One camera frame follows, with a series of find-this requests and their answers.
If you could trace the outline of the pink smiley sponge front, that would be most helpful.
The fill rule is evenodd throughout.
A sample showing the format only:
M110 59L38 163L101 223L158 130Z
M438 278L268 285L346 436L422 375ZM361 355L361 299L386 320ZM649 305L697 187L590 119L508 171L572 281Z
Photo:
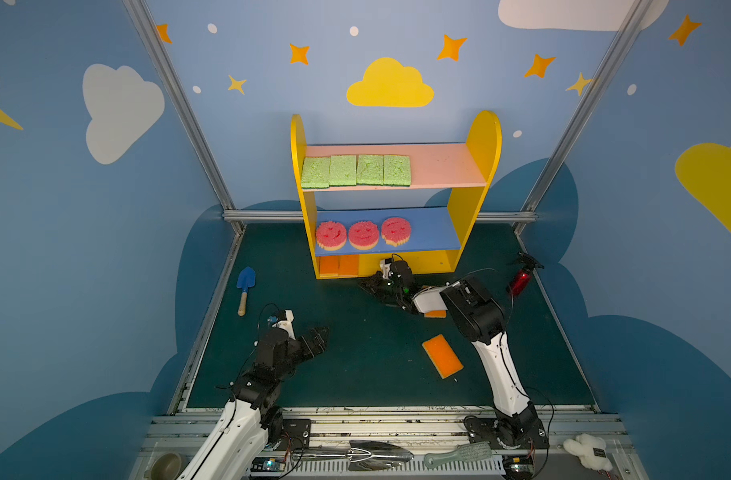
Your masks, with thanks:
M367 251L379 244L379 226L372 221L359 221L348 230L349 244L360 251Z

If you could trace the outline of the pink smiley sponge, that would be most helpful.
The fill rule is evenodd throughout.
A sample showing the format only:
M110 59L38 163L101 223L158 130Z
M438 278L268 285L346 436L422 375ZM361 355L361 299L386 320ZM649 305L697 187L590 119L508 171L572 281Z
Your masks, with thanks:
M411 222L401 217L391 217L381 223L381 238L389 246L405 245L411 239Z
M349 244L360 251L367 251L379 244L379 226L372 221L359 221L348 230Z
M315 230L315 242L325 251L337 251L347 244L347 229L336 221L325 221Z

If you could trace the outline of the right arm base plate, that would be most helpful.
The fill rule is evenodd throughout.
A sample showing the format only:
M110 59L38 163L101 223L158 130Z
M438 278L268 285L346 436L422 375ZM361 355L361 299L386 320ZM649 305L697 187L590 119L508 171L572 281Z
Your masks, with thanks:
M463 427L471 443L487 442L494 450L547 449L547 428L537 417L488 418L469 415Z

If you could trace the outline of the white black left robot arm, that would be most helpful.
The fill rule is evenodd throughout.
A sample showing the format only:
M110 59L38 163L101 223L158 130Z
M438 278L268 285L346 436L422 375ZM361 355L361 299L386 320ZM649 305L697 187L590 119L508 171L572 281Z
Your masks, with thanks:
M323 354L328 336L327 327L312 328L299 338L284 328L267 330L256 346L251 368L232 382L215 428L179 477L243 478L253 459L280 436L281 382L301 363Z

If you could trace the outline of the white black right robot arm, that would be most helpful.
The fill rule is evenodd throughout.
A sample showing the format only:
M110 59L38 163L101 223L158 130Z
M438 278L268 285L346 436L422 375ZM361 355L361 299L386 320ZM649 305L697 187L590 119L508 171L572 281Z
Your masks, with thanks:
M382 304L409 314L449 314L481 358L499 416L513 421L535 415L509 353L509 318L479 278L469 274L445 285L420 286L409 264L397 257L379 262L379 270L358 285Z

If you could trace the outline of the green sponge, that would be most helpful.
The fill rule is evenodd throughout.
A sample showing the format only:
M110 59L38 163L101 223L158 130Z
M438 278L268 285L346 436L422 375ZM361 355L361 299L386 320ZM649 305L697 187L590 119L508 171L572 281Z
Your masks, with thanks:
M300 185L303 189L326 189L330 186L330 158L305 157Z
M356 184L369 186L385 184L385 158L373 154L357 156Z
M357 186L357 156L331 155L329 164L329 186Z
M383 184L386 186L411 186L411 158L404 155L383 156Z

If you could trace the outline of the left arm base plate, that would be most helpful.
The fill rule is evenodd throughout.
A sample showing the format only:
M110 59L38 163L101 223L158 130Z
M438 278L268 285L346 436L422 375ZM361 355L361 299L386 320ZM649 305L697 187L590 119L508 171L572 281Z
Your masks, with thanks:
M309 446L311 438L310 419L283 419L275 420L269 424L268 441L265 451L291 451Z

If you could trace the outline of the orange sponge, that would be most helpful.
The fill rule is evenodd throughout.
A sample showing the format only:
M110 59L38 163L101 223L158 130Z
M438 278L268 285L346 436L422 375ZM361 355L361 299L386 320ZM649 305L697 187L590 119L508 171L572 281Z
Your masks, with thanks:
M335 278L339 276L339 259L337 256L323 256L319 258L318 266L321 278Z
M441 379L447 379L463 370L463 364L443 335L437 335L423 342L423 350Z
M359 274L359 256L345 255L338 258L338 275L340 277L358 277Z
M447 318L447 310L433 310L423 313L424 318Z

